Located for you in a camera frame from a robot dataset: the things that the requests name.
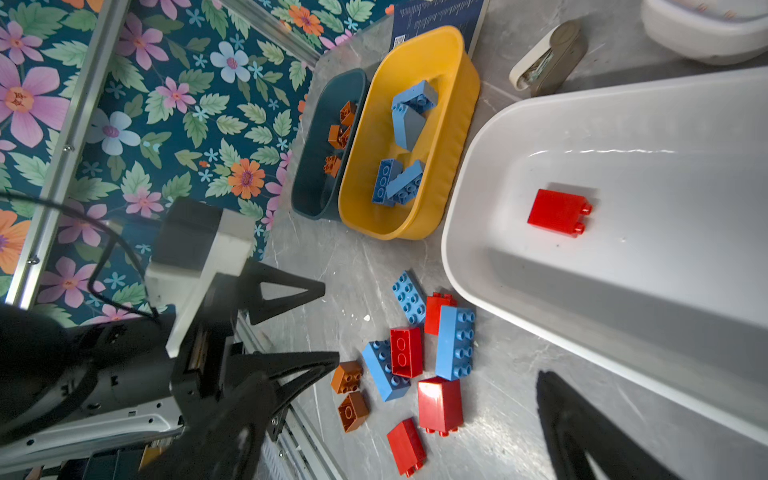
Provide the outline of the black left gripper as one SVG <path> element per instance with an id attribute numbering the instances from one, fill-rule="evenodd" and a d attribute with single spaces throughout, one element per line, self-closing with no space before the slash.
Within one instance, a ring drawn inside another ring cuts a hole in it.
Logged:
<path id="1" fill-rule="evenodd" d="M 170 388 L 184 426 L 201 429 L 206 419 L 225 409 L 222 403 L 251 376 L 266 378 L 278 414 L 299 394 L 339 365 L 335 351 L 265 353 L 249 351 L 236 339 L 239 313 L 251 325 L 301 307 L 325 295 L 325 284 L 267 264 L 248 260 L 236 279 L 215 277 L 182 341 L 171 374 Z M 287 383 L 279 379 L 297 374 Z"/>

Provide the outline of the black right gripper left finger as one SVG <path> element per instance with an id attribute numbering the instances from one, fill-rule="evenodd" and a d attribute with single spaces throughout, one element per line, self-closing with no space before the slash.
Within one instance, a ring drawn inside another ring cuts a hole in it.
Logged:
<path id="1" fill-rule="evenodd" d="M 275 388 L 252 375 L 201 424 L 185 431 L 139 479 L 252 479 L 276 407 Z"/>

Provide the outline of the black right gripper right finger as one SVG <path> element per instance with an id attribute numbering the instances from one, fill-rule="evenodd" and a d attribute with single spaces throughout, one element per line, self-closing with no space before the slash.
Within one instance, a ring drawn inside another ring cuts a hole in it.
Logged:
<path id="1" fill-rule="evenodd" d="M 537 406 L 558 479 L 593 479 L 597 465 L 609 479 L 677 477 L 552 371 L 540 371 Z"/>

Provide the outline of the brown lego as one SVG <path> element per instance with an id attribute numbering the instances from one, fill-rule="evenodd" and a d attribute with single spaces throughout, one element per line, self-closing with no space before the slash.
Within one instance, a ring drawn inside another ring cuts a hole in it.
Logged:
<path id="1" fill-rule="evenodd" d="M 351 137 L 351 128 L 343 124 L 330 126 L 327 141 L 336 150 L 344 150 Z"/>
<path id="2" fill-rule="evenodd" d="M 369 408 L 360 391 L 349 393 L 338 407 L 339 417 L 345 433 L 362 426 L 369 416 Z"/>
<path id="3" fill-rule="evenodd" d="M 356 361 L 341 362 L 333 373 L 331 388 L 336 394 L 356 392 L 360 388 L 363 369 Z"/>
<path id="4" fill-rule="evenodd" d="M 323 172 L 331 178 L 336 178 L 341 169 L 341 158 L 336 155 L 331 155 L 325 158 L 323 166 Z"/>
<path id="5" fill-rule="evenodd" d="M 352 127 L 356 119 L 356 112 L 357 104 L 348 101 L 339 112 L 340 124 L 347 128 Z"/>

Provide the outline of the red lego bottom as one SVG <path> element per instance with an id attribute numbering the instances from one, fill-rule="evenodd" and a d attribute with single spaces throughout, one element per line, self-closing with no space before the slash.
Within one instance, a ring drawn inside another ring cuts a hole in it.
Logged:
<path id="1" fill-rule="evenodd" d="M 410 478 L 425 465 L 427 454 L 412 418 L 398 423 L 387 439 L 401 476 Z"/>

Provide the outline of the red lego small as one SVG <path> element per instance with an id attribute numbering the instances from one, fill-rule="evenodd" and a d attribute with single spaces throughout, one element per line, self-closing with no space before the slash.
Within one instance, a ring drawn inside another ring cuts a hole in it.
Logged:
<path id="1" fill-rule="evenodd" d="M 593 205 L 584 196 L 539 189 L 530 214 L 529 225 L 548 231 L 578 237 L 586 230 L 584 218 Z"/>

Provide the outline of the light blue square lego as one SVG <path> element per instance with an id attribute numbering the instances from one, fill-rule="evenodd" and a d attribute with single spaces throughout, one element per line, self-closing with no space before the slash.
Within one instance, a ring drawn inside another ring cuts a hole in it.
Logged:
<path id="1" fill-rule="evenodd" d="M 412 151 L 426 124 L 426 119 L 405 105 L 392 108 L 392 122 L 396 144 Z"/>

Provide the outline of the light blue long lego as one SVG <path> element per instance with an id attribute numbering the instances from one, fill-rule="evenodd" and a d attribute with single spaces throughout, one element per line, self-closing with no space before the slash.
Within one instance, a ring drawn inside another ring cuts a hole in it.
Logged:
<path id="1" fill-rule="evenodd" d="M 426 80 L 423 80 L 397 94 L 392 100 L 392 107 L 405 105 L 419 114 L 424 114 L 437 106 L 438 99 L 437 91 Z"/>

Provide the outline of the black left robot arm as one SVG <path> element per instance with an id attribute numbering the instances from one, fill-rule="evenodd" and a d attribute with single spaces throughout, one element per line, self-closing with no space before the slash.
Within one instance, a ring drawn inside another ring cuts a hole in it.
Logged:
<path id="1" fill-rule="evenodd" d="M 237 316 L 246 311 L 259 324 L 324 293 L 320 281 L 249 261 L 239 277 L 215 277 L 174 355 L 165 349 L 170 313 L 66 328 L 3 305 L 1 442 L 169 396 L 183 434 L 140 477 L 250 479 L 287 407 L 333 371 L 339 356 L 247 353 L 234 341 Z"/>

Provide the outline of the teal plastic bin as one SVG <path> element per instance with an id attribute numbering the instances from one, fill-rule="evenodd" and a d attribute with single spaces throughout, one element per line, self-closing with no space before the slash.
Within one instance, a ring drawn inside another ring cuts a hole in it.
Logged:
<path id="1" fill-rule="evenodd" d="M 359 125 L 359 114 L 365 104 L 369 80 L 364 70 L 357 68 L 332 78 L 322 90 L 305 145 L 297 167 L 291 203 L 294 211 L 311 220 L 341 219 L 338 208 L 339 192 L 351 146 Z M 339 112 L 348 102 L 357 104 L 356 119 L 351 137 L 344 150 L 334 149 L 327 141 L 331 125 L 340 124 Z M 336 178 L 323 172 L 325 158 L 341 158 L 341 169 Z"/>

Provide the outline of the white plastic bin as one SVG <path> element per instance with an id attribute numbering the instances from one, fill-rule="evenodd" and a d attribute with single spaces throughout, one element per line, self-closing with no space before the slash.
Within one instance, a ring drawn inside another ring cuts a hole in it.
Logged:
<path id="1" fill-rule="evenodd" d="M 527 223 L 539 189 L 593 205 Z M 466 300 L 767 439 L 767 71 L 529 99 L 473 138 L 442 237 Z"/>

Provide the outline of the yellow plastic bin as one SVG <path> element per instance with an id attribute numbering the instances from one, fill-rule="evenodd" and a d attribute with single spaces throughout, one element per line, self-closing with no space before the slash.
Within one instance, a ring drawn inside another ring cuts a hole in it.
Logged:
<path id="1" fill-rule="evenodd" d="M 339 194 L 342 222 L 379 240 L 429 236 L 448 202 L 479 91 L 457 28 L 394 48 L 360 115 Z"/>

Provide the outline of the dark blue card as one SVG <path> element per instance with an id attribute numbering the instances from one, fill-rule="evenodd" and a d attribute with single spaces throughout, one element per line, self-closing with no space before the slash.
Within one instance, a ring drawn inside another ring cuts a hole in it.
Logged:
<path id="1" fill-rule="evenodd" d="M 392 14 L 390 48 L 394 49 L 428 31 L 452 26 L 459 30 L 466 52 L 472 56 L 488 4 L 488 1 L 482 0 L 413 0 L 397 4 Z"/>

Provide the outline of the small grey clip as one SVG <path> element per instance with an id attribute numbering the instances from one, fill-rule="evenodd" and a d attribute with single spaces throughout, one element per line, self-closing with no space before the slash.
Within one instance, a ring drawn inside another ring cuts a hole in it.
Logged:
<path id="1" fill-rule="evenodd" d="M 548 32 L 510 71 L 517 91 L 531 97 L 554 94 L 586 55 L 586 37 L 579 20 L 569 20 Z"/>

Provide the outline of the white round device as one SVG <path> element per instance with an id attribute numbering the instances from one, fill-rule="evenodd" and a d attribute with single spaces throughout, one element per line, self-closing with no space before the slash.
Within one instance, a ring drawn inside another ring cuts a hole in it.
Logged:
<path id="1" fill-rule="evenodd" d="M 767 51 L 765 0 L 643 0 L 641 19 L 659 45 L 709 65 L 733 65 Z"/>

